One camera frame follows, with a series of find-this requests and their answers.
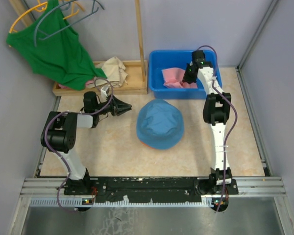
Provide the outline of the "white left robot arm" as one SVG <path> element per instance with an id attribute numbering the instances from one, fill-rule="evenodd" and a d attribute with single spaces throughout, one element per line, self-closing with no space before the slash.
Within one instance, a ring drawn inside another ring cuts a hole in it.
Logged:
<path id="1" fill-rule="evenodd" d="M 78 128 L 95 128 L 100 115 L 120 116 L 132 109 L 132 105 L 110 94 L 100 102 L 95 92 L 83 96 L 83 108 L 76 112 L 50 112 L 41 134 L 41 145 L 54 153 L 67 170 L 68 178 L 75 182 L 75 189 L 81 194 L 91 191 L 92 182 L 86 179 L 86 167 L 81 163 L 74 146 Z"/>

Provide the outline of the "pink bucket hat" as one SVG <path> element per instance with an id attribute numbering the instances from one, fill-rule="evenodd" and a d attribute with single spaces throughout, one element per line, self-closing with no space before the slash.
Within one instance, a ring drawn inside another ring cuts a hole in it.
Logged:
<path id="1" fill-rule="evenodd" d="M 181 68 L 163 69 L 164 86 L 170 89 L 197 89 L 196 83 L 183 82 L 185 70 Z"/>

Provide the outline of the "light blue bucket hat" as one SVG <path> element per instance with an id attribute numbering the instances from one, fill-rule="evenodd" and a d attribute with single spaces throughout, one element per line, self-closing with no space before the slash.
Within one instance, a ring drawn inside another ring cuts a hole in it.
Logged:
<path id="1" fill-rule="evenodd" d="M 181 111 L 162 99 L 153 99 L 137 117 L 136 134 L 140 141 L 165 150 L 177 145 L 185 131 Z"/>

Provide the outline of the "wooden clothes rack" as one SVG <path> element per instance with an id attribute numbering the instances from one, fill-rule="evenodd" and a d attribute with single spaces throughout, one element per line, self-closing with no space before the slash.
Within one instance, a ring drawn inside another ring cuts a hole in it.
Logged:
<path id="1" fill-rule="evenodd" d="M 19 22 L 22 21 L 24 26 L 29 26 L 33 23 L 33 19 L 29 16 L 29 14 L 38 10 L 39 12 L 44 11 L 47 7 L 46 1 L 38 1 L 38 4 L 32 8 L 27 8 L 25 6 L 25 2 L 23 0 L 11 0 L 11 6 L 15 10 L 18 15 L 18 18 L 12 23 L 9 32 L 15 32 L 14 27 Z M 141 8 L 140 2 L 138 0 L 135 1 L 135 11 L 136 11 L 136 23 L 138 30 L 138 39 L 139 39 L 139 51 L 140 51 L 140 60 L 124 60 L 123 64 L 125 65 L 125 72 L 127 73 L 127 77 L 123 85 L 114 87 L 114 92 L 116 94 L 147 94 L 148 93 L 148 61 L 144 57 L 144 46 L 143 46 L 143 32 L 142 32 L 142 17 L 141 17 Z M 73 95 L 81 95 L 84 92 L 93 91 L 100 92 L 100 88 L 103 85 L 95 87 L 86 87 L 86 89 L 82 91 L 75 91 L 71 89 L 62 89 L 58 83 L 54 83 L 52 92 L 55 96 L 73 96 Z"/>

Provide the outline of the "blue plastic bin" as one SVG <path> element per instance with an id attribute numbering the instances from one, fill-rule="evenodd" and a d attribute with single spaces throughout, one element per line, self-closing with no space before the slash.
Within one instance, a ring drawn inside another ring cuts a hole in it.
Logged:
<path id="1" fill-rule="evenodd" d="M 212 62 L 216 72 L 217 81 L 222 86 L 220 71 L 216 66 L 216 53 L 202 49 L 206 60 Z M 149 55 L 149 88 L 155 98 L 160 99 L 206 99 L 202 83 L 197 80 L 197 89 L 170 89 L 164 86 L 163 69 L 186 69 L 187 63 L 192 61 L 192 50 L 155 50 Z"/>

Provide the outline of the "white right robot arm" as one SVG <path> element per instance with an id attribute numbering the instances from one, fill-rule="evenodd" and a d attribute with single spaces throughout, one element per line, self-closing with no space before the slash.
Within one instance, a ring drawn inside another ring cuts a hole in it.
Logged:
<path id="1" fill-rule="evenodd" d="M 199 80 L 206 93 L 203 108 L 204 122 L 209 124 L 212 132 L 213 163 L 211 167 L 209 188 L 219 194 L 232 181 L 230 167 L 226 156 L 225 129 L 229 119 L 231 95 L 220 87 L 212 62 L 206 60 L 202 50 L 192 52 L 192 61 L 187 64 L 182 81 L 195 83 Z"/>

